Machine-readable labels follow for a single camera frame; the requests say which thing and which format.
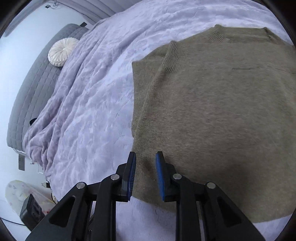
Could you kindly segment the black box on floor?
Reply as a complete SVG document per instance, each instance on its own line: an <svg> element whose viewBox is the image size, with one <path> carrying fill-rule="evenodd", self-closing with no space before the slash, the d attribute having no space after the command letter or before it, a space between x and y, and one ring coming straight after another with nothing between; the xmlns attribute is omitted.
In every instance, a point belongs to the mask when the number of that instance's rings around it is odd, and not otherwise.
<svg viewBox="0 0 296 241"><path fill-rule="evenodd" d="M24 201L20 211L20 219L24 225L32 231L39 222L45 217L41 206L37 203L36 199L30 194Z"/></svg>

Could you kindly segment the grey quilted headboard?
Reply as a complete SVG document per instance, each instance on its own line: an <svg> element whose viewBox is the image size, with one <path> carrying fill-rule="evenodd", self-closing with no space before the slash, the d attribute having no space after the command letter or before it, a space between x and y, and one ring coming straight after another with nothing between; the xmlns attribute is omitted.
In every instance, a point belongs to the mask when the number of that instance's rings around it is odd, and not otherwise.
<svg viewBox="0 0 296 241"><path fill-rule="evenodd" d="M8 124L7 146L25 155L23 138L30 121L37 118L53 94L61 67L49 63L48 52L57 41L64 38L81 39L88 28L67 24L43 48L32 64L18 91Z"/></svg>

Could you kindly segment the olive brown knit sweater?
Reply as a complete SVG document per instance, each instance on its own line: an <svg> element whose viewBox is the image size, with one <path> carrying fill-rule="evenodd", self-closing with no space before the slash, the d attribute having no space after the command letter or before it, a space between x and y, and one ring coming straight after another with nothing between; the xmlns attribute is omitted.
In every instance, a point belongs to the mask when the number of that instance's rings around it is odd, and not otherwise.
<svg viewBox="0 0 296 241"><path fill-rule="evenodd" d="M216 183L252 222L295 209L295 47L216 25L132 64L135 198L166 209L155 155Z"/></svg>

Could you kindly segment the lavender plush bed blanket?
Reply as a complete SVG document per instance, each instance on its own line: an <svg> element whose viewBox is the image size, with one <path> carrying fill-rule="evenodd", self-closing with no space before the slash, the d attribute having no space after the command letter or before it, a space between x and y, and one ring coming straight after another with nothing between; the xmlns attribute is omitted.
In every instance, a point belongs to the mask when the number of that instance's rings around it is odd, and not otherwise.
<svg viewBox="0 0 296 241"><path fill-rule="evenodd" d="M113 174L133 151L133 62L216 25L268 28L293 46L281 21L259 1L141 1L82 37L23 140L58 199L77 182L92 184ZM166 209L134 195L119 204L118 240L173 240L171 205ZM276 240L291 217L252 223L266 240Z"/></svg>

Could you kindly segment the grey pleated curtain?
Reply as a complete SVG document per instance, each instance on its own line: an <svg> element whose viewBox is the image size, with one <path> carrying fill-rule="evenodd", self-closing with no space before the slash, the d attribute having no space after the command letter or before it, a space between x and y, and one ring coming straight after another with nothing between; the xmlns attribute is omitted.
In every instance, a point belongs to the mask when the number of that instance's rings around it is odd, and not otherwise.
<svg viewBox="0 0 296 241"><path fill-rule="evenodd" d="M57 1L81 13L86 20L94 24L102 19L120 13L138 3L138 0L64 0Z"/></svg>

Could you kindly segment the round white pleated cushion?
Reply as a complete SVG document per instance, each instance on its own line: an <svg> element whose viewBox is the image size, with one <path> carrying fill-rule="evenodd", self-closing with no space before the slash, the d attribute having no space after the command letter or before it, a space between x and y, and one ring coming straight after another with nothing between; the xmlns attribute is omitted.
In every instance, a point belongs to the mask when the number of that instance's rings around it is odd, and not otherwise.
<svg viewBox="0 0 296 241"><path fill-rule="evenodd" d="M55 42L48 52L49 63L55 67L63 67L78 42L79 40L73 37Z"/></svg>

